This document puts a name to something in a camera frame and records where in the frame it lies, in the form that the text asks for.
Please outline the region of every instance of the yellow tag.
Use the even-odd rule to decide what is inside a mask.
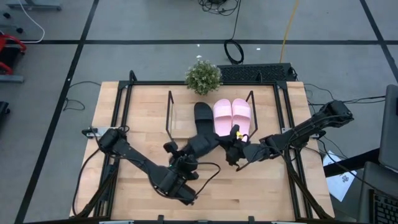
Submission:
[[[236,132],[236,137],[243,139],[243,135],[239,131]]]

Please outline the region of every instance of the green plant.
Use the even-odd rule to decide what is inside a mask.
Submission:
[[[221,71],[209,61],[198,60],[185,72],[185,83],[188,89],[195,90],[199,95],[207,95],[209,91],[217,90],[221,83]]]

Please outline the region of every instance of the concrete floor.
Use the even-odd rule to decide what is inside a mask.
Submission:
[[[222,44],[204,43],[230,38],[236,12],[229,17],[212,15],[203,12],[196,0],[99,0],[86,40],[153,41],[127,45],[90,42],[84,45],[76,69],[73,66],[71,69],[93,2],[69,0],[63,1],[60,12],[29,12],[46,30],[46,41],[29,45],[16,67],[16,73],[25,76],[24,84],[0,84],[0,100],[10,102],[12,110],[0,132],[2,223],[12,223],[16,218],[68,74],[73,75],[72,83],[125,80],[131,69],[139,80],[183,80],[185,70],[195,63],[197,55],[217,65],[229,64]],[[398,2],[366,3],[384,40],[398,40]],[[264,44],[242,45],[245,64],[279,61],[281,45],[266,44],[266,40],[283,39],[293,5],[293,0],[242,2],[235,39],[264,40]],[[4,4],[0,9],[12,16],[8,21],[1,18],[0,23],[11,22],[25,29],[22,35],[13,30],[2,31],[25,40],[40,38],[40,29],[23,12],[11,11]],[[377,40],[377,37],[360,1],[301,0],[289,39]],[[65,41],[56,44],[52,40]],[[177,41],[162,44],[157,40]],[[200,46],[193,42],[180,44],[178,40],[198,40]],[[385,94],[388,84],[397,83],[385,52],[379,42],[358,43],[289,44],[284,61],[292,63],[301,81],[327,88],[337,99]],[[393,57],[398,57],[398,46],[388,45],[387,49]],[[313,91],[309,95],[312,103],[331,100],[328,93],[310,86],[308,89]],[[92,84],[75,86],[68,92],[68,97],[82,101],[86,110],[69,110],[60,115],[25,222],[68,217],[86,145],[80,131],[91,124],[98,92],[98,86]],[[349,105],[355,121],[340,129],[329,129],[327,136],[347,156],[378,147],[383,106],[383,103]],[[326,146],[338,154],[330,142]],[[343,203],[333,200],[336,210],[346,213],[338,213],[340,218],[356,216],[359,191],[360,183],[355,181]]]

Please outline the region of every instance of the pink slipper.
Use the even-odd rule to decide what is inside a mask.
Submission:
[[[242,99],[235,99],[232,102],[232,125],[239,125],[241,134],[249,135],[251,120],[251,109],[249,104]],[[242,141],[247,141],[248,137],[243,137]]]
[[[217,101],[213,107],[214,129],[219,136],[227,136],[232,128],[231,102],[227,99]]]

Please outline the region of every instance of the cable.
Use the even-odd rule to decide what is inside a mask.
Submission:
[[[43,27],[40,26],[34,19],[32,19],[32,18],[30,17],[30,15],[28,15],[28,13],[25,11],[24,5],[21,3],[21,0],[18,0],[18,2],[19,2],[19,4],[21,5],[21,8],[22,8],[22,10],[24,11],[25,15],[26,15],[34,24],[36,24],[36,25],[43,31],[42,38],[40,38],[39,40],[36,40],[36,41],[21,41],[21,42],[24,43],[24,44],[37,44],[37,43],[40,43],[40,42],[44,39],[45,30],[44,30]]]
[[[315,114],[317,111],[315,111],[315,108],[313,107],[313,103],[311,103],[309,100],[307,100],[307,102],[308,102],[308,105],[310,105],[312,107],[313,113]]]
[[[81,174],[83,173],[83,170],[85,169],[87,162],[93,158],[95,156],[95,154],[97,154],[100,151],[100,149],[98,148],[95,152],[93,152],[87,159],[86,161],[83,163],[80,172],[79,172],[79,176],[77,178],[77,184],[76,184],[76,189],[75,189],[75,194],[73,195],[73,201],[72,201],[72,212],[74,214],[74,216],[77,215],[76,209],[75,209],[75,202],[76,202],[76,196],[77,196],[77,192],[79,190],[79,185],[80,185],[80,179],[81,179]]]
[[[214,165],[217,166],[218,171],[213,174],[209,179],[207,179],[207,181],[205,182],[205,184],[203,184],[203,186],[200,188],[200,190],[195,194],[195,197],[197,197],[199,195],[199,193],[206,187],[206,185],[214,178],[217,176],[218,173],[220,173],[221,171],[221,167],[218,164],[215,164],[214,162],[185,162],[186,164],[191,164],[191,165]]]
[[[66,110],[83,111],[83,110],[86,109],[86,106],[85,106],[82,102],[80,102],[80,101],[78,101],[78,100],[69,100],[69,99],[66,97],[66,98],[65,98],[65,102],[67,102],[67,103],[66,103],[65,106],[63,107],[62,111],[66,111]],[[76,102],[76,103],[79,103],[79,104],[82,106],[82,108],[81,108],[81,109],[79,109],[79,108],[69,108],[69,107],[67,107],[68,104],[69,104],[69,102]]]
[[[286,31],[285,31],[285,35],[284,35],[284,41],[282,43],[282,50],[280,51],[279,63],[282,63],[287,35],[289,34],[290,26],[292,25],[294,14],[296,13],[297,6],[299,6],[299,0],[296,0],[296,2],[294,4],[293,12],[292,12],[292,15],[290,16],[290,19],[289,19],[289,24],[287,24],[287,27],[286,27]]]
[[[80,85],[80,84],[83,84],[83,83],[91,83],[91,84],[94,84],[94,85],[101,86],[101,84],[96,83],[96,82],[93,82],[93,81],[82,81],[82,82],[78,82],[78,83],[74,83],[74,84],[70,85],[70,86],[69,86],[69,89],[72,88],[72,87],[74,87],[74,86],[76,86],[76,85]],[[63,107],[63,110],[62,110],[62,111],[66,111],[66,110],[83,111],[83,110],[86,109],[86,106],[85,106],[82,102],[80,102],[80,101],[78,101],[78,100],[70,100],[69,98],[66,97],[66,98],[65,98],[65,101],[66,101],[67,103],[66,103],[65,106]],[[69,108],[69,107],[67,107],[68,104],[69,104],[69,102],[76,102],[76,103],[80,104],[80,105],[82,106],[82,108]]]
[[[92,84],[94,84],[94,85],[101,86],[101,84],[96,83],[96,82],[93,82],[93,81],[82,81],[82,82],[78,82],[78,83],[74,83],[74,84],[70,85],[69,88],[72,88],[72,87],[74,87],[75,85],[79,85],[79,84],[83,84],[83,83],[92,83]]]
[[[307,147],[307,146],[304,146],[304,148],[306,148],[306,149],[309,149],[309,150],[312,150],[312,151],[314,151],[314,152],[318,153],[320,156],[322,156],[322,154],[321,154],[320,152],[323,152],[323,153],[325,153],[325,154],[326,154],[326,152],[325,152],[325,151],[323,151],[323,150],[321,150],[321,149],[319,149],[319,151],[320,151],[320,152],[319,152],[318,150],[316,150],[316,149],[312,149],[312,148],[310,148],[310,147]],[[339,157],[340,159],[347,159],[346,157],[339,156],[339,155],[336,155],[336,154],[335,154],[335,156]]]
[[[297,158],[297,156],[295,156],[290,162],[293,162],[294,160],[296,160],[296,158]]]
[[[328,139],[326,136],[323,136],[326,140],[330,141],[332,144],[334,144],[336,146],[336,148],[340,151],[341,155],[343,155],[345,157],[345,159],[348,158],[348,156],[344,155],[343,151],[340,149],[340,147],[338,147],[336,145],[336,143],[334,143],[332,140]]]
[[[233,32],[232,37],[231,37],[230,39],[224,41],[224,51],[225,51],[225,54],[226,54],[226,56],[228,57],[228,60],[229,60],[233,65],[239,65],[240,63],[243,64],[243,60],[244,60],[244,52],[243,52],[242,47],[241,47],[235,40],[233,40],[233,39],[234,39],[234,36],[235,36],[235,32],[236,32],[236,24],[238,23],[239,11],[241,10],[241,3],[242,3],[242,0],[238,0],[238,1],[239,1],[239,4],[237,3],[237,5],[238,5],[238,11],[237,11],[237,13],[236,13],[234,32]],[[229,54],[228,49],[227,49],[227,47],[226,47],[227,44],[229,44],[229,43],[234,44],[234,45],[236,46],[236,48],[238,49],[239,53],[241,54],[241,59],[240,59],[240,60],[237,61],[237,60],[233,59],[233,58],[231,57],[231,55]]]
[[[346,171],[346,172],[349,172],[352,176],[354,176],[355,178],[357,178],[358,180],[360,180],[362,183],[364,183],[364,184],[370,186],[370,187],[373,188],[374,190],[377,190],[377,191],[379,191],[379,192],[381,192],[381,193],[387,195],[388,197],[396,198],[395,196],[392,196],[392,195],[390,195],[390,194],[388,194],[388,193],[385,193],[385,192],[383,192],[382,190],[378,189],[377,187],[375,187],[375,186],[369,184],[369,183],[366,182],[364,179],[362,179],[362,178],[358,177],[357,175],[355,175],[354,173],[352,173],[349,169],[347,169],[347,168],[345,168],[344,166],[342,166],[342,165],[340,165],[339,163],[337,163],[337,162],[329,155],[329,153],[327,152],[325,143],[324,143],[322,140],[318,140],[318,141],[320,141],[320,142],[322,143],[323,148],[324,148],[324,150],[325,150],[325,152],[326,152],[326,155],[328,155],[328,157],[329,157],[338,167],[342,168],[342,169],[343,169],[344,171]]]
[[[235,7],[232,7],[231,9],[221,8],[221,10],[220,7],[223,4],[225,4],[227,0],[198,0],[198,3],[201,6],[203,12],[209,12],[212,14],[222,15],[222,16],[230,16],[232,13],[234,13],[235,9],[237,8],[238,1],[239,0],[235,0],[236,2]]]
[[[319,90],[327,91],[327,92],[329,93],[330,97],[331,97],[333,100],[337,100],[337,99],[335,99],[335,98],[333,97],[333,94],[331,93],[331,91],[329,91],[329,90],[327,90],[327,89],[320,88],[320,87],[318,87],[318,86],[316,86],[316,85],[314,85],[314,84],[311,84],[311,83],[305,83],[304,85],[314,86],[315,88],[318,88]],[[343,102],[343,103],[346,103],[346,104],[355,104],[355,103],[357,103],[357,104],[379,103],[379,102],[383,102],[383,101],[385,101],[385,100],[370,101],[370,102],[359,102],[359,101],[361,101],[361,100],[374,100],[374,99],[380,99],[380,98],[385,98],[385,97],[386,97],[385,95],[382,95],[382,96],[370,96],[370,97],[364,97],[364,98],[359,98],[359,99],[343,100],[342,102]],[[311,105],[311,106],[323,106],[323,105],[325,105],[325,104],[322,104],[322,103],[311,103],[311,102],[309,102],[309,101],[308,101],[308,103],[309,103],[309,105]]]
[[[330,94],[330,97],[331,97],[333,100],[336,100],[336,99],[333,97],[333,94],[331,94],[331,91],[329,91],[329,90],[327,90],[327,89],[317,87],[316,85],[311,84],[311,83],[304,83],[304,85],[314,86],[315,88],[317,88],[317,89],[319,89],[319,90],[327,91],[327,92]]]

